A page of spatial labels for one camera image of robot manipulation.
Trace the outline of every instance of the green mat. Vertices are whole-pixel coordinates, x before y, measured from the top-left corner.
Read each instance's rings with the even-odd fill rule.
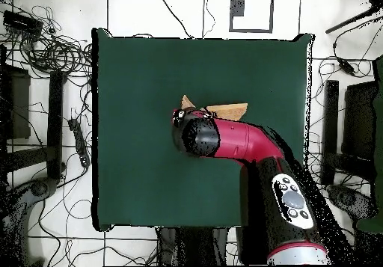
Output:
[[[307,47],[296,41],[112,38],[98,31],[100,224],[241,224],[234,161],[179,153],[171,115],[247,102],[245,122],[270,126],[303,161]]]

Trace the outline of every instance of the triangular wooden piece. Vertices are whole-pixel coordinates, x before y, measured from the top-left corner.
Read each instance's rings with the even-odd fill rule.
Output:
[[[181,100],[181,109],[184,108],[195,108],[195,105],[190,102],[187,96],[183,96],[183,99]]]
[[[206,107],[208,111],[215,112],[218,118],[225,120],[240,120],[247,108],[247,103],[212,105]]]

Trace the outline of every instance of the control buttons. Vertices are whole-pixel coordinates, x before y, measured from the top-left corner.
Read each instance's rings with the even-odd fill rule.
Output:
[[[304,207],[304,198],[293,191],[288,191],[283,195],[282,201],[289,207],[294,209],[303,209]]]
[[[283,183],[280,183],[280,184],[279,184],[279,189],[280,189],[280,190],[287,190],[287,186],[284,185]]]
[[[296,218],[298,216],[298,213],[294,209],[290,209],[288,213],[292,218]]]
[[[308,219],[308,214],[305,211],[301,211],[302,218]]]

